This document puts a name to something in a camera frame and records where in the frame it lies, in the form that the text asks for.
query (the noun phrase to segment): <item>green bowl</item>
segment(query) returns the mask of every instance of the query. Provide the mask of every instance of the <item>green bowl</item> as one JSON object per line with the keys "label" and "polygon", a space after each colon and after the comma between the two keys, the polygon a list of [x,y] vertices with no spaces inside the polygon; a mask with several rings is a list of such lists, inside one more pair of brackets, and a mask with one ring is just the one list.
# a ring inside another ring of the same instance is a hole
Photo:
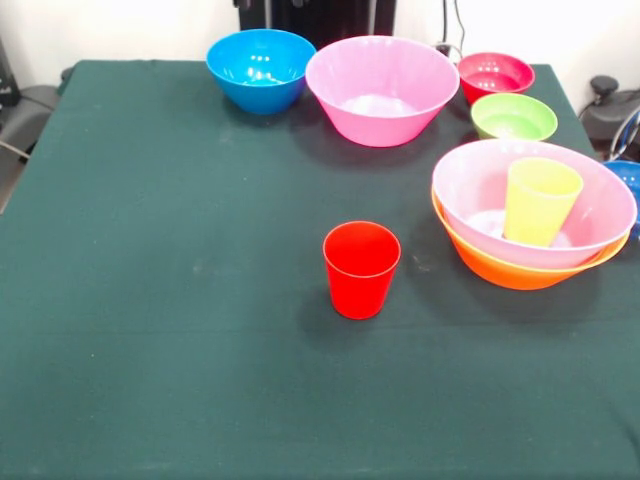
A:
{"label": "green bowl", "polygon": [[558,128],[558,118],[540,100],[517,93],[494,93],[471,107],[471,120],[481,139],[517,138],[542,141]]}

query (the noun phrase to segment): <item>bowl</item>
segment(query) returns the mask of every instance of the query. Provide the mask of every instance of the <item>bowl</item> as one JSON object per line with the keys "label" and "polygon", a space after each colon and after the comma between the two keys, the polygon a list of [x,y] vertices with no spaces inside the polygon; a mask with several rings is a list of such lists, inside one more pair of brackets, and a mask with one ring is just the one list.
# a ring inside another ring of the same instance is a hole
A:
{"label": "bowl", "polygon": [[286,110],[304,89],[315,47],[299,35],[255,29],[233,33],[207,53],[207,67],[242,110],[270,115]]}
{"label": "bowl", "polygon": [[458,91],[460,77],[428,45],[368,35],[321,49],[307,65],[307,84],[345,138],[393,147],[424,130]]}
{"label": "bowl", "polygon": [[[640,206],[640,163],[614,160],[603,165],[627,184],[636,199],[636,205]],[[636,224],[631,231],[631,236],[634,238],[640,237],[640,213],[636,218]]]}
{"label": "bowl", "polygon": [[607,245],[589,262],[577,267],[555,270],[523,267],[495,258],[464,240],[447,222],[442,204],[433,190],[431,191],[431,201],[440,222],[444,225],[453,246],[465,265],[486,281],[513,290],[540,290],[560,283],[589,268],[601,265],[622,250],[629,238],[629,232],[627,232],[620,239]]}
{"label": "bowl", "polygon": [[490,93],[522,93],[536,79],[531,66],[503,53],[475,53],[458,63],[462,91],[470,104]]}
{"label": "bowl", "polygon": [[[584,187],[552,246],[502,237],[509,166],[522,157],[557,160],[576,170]],[[479,250],[517,265],[575,267],[628,234],[638,210],[631,191],[595,160],[558,145],[479,140],[454,148],[437,163],[433,189],[455,232]]]}
{"label": "bowl", "polygon": [[471,107],[471,120],[481,139],[542,141],[558,128],[558,118],[551,108],[540,100],[516,93],[482,97]]}

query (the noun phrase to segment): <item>cup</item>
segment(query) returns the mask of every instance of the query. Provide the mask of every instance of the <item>cup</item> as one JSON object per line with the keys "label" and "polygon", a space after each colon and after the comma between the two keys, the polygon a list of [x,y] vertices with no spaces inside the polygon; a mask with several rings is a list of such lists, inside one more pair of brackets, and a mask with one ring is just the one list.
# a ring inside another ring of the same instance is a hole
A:
{"label": "cup", "polygon": [[322,252],[338,313],[365,320],[380,312],[400,261],[396,236],[373,222],[343,223],[327,234]]}
{"label": "cup", "polygon": [[549,247],[571,212],[584,182],[573,168],[542,157],[516,160],[507,174],[507,240]]}

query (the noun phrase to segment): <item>pink bowl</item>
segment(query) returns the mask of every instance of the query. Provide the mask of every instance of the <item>pink bowl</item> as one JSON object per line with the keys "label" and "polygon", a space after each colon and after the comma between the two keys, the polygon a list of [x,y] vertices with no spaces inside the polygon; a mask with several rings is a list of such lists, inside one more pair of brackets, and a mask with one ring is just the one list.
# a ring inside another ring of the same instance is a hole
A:
{"label": "pink bowl", "polygon": [[338,132],[369,147],[413,140],[460,85],[456,67],[434,48],[374,35],[323,48],[306,79]]}
{"label": "pink bowl", "polygon": [[474,53],[458,63],[465,97],[473,104],[490,93],[523,93],[536,79],[531,65],[503,53]]}
{"label": "pink bowl", "polygon": [[[502,237],[507,170],[522,157],[546,157],[582,176],[584,188],[550,248]],[[580,265],[633,227],[631,191],[595,160],[557,145],[513,139],[480,140],[454,148],[433,172],[433,189],[445,216],[464,240],[501,260],[533,268]]]}

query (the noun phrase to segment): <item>blue object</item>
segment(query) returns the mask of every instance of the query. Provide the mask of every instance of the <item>blue object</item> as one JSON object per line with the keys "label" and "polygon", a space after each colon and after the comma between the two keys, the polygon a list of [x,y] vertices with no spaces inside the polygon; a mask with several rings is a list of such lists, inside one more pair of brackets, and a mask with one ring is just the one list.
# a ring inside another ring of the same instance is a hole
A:
{"label": "blue object", "polygon": [[315,52],[309,41],[294,33],[244,30],[216,42],[207,54],[207,66],[236,105],[269,115],[286,110],[298,98]]}
{"label": "blue object", "polygon": [[640,237],[640,163],[614,160],[605,162],[604,166],[615,173],[627,184],[638,204],[638,218],[631,230],[631,236]]}

